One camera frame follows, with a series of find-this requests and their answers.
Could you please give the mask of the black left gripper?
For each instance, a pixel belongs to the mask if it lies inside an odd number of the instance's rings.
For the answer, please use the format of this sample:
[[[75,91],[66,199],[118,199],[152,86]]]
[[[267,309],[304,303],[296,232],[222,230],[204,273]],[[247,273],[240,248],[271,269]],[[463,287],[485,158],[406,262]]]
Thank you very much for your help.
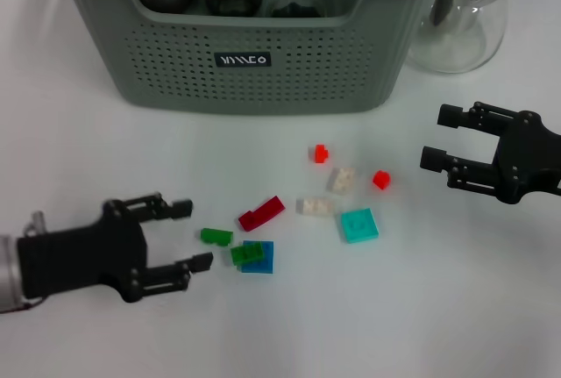
[[[192,212],[190,199],[168,203],[154,193],[105,203],[102,216],[91,225],[18,239],[23,293],[42,298],[102,284],[135,303],[185,291],[192,275],[210,270],[213,253],[146,267],[147,244],[139,223],[190,218]]]

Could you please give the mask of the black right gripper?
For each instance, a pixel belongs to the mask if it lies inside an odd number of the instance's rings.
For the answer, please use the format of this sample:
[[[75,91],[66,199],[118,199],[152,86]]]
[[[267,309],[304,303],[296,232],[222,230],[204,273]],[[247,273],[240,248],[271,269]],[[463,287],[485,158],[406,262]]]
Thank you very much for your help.
[[[532,192],[560,195],[560,136],[532,111],[510,111],[475,102],[461,107],[442,104],[437,123],[485,133],[501,133],[491,164],[461,159],[425,146],[420,168],[447,174],[447,186],[478,194],[495,194],[503,203],[517,204]]]

